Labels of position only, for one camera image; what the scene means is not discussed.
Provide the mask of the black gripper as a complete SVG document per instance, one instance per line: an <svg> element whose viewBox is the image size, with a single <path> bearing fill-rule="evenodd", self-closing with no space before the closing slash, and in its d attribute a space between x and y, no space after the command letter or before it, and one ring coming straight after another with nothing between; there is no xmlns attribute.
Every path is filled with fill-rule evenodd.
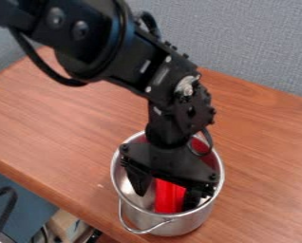
<svg viewBox="0 0 302 243"><path fill-rule="evenodd" d="M202 161L213 153L213 140L205 128L204 149L196 150L192 141L174 148L160 148L150 142L124 142L118 146L120 165L126 172L134 193L144 196L153 178L186 188L182 211L197 207L200 200L213 195L217 173Z"/></svg>

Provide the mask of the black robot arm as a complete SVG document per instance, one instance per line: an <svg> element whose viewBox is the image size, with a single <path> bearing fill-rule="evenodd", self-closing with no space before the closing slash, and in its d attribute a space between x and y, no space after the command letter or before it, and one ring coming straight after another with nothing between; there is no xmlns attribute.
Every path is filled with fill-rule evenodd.
<svg viewBox="0 0 302 243"><path fill-rule="evenodd" d="M197 66L162 41L152 15L124 0L0 0L0 27L58 84L106 81L148 101L145 140L120 145L120 165L138 196L157 178L182 188L181 208L193 209L217 182L210 152L190 142L214 109Z"/></svg>

